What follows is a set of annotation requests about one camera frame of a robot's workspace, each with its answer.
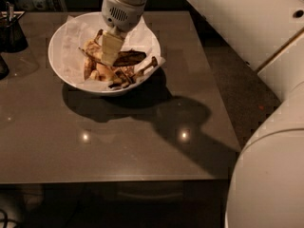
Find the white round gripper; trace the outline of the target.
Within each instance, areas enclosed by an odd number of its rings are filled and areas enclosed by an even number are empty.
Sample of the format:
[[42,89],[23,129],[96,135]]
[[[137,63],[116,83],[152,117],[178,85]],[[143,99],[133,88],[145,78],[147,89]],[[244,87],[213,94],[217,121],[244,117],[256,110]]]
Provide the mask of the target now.
[[[136,27],[144,11],[146,0],[103,0],[102,15],[105,23],[123,32]],[[103,31],[101,62],[113,66],[124,44],[120,36]]]

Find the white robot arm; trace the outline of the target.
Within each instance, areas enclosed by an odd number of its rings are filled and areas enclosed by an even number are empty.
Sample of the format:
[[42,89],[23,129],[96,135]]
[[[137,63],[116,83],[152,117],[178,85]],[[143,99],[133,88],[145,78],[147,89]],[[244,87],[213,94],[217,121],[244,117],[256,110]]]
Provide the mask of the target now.
[[[127,7],[141,0],[115,1]],[[271,102],[238,157],[223,228],[304,228],[304,0],[146,2],[154,9],[194,9],[259,81],[249,86],[231,69],[223,90]]]

